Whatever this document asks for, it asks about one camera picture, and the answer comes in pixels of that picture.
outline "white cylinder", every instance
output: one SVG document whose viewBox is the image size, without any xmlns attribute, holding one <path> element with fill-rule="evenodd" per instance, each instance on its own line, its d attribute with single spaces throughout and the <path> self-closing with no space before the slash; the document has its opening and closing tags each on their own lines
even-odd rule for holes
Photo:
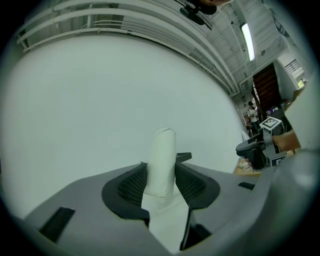
<svg viewBox="0 0 320 256">
<path fill-rule="evenodd" d="M 151 159 L 147 166 L 144 193 L 164 198 L 174 190 L 176 164 L 176 133 L 161 128 L 153 133 Z"/>
</svg>

